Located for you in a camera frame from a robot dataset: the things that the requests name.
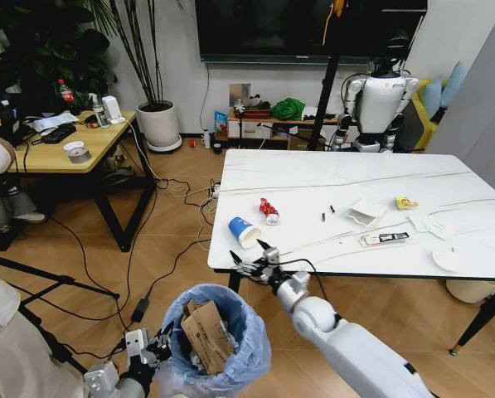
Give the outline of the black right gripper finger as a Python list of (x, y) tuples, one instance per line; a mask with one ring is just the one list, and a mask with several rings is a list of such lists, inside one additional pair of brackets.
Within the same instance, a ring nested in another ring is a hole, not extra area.
[(252, 262), (245, 262), (234, 251), (229, 251), (235, 265), (235, 270), (246, 277), (260, 277), (260, 265)]
[(258, 239), (257, 242), (263, 249), (262, 259), (265, 264), (273, 264), (274, 263), (274, 247), (269, 245), (268, 243)]

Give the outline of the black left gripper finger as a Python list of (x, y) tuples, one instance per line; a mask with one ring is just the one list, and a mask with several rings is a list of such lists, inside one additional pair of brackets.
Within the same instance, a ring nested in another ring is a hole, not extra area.
[(173, 327), (174, 322), (170, 322), (166, 327), (161, 328), (153, 338), (153, 343), (158, 347), (170, 347)]
[(169, 346), (147, 346), (145, 349), (145, 358), (149, 366), (161, 366), (172, 357), (172, 351)]

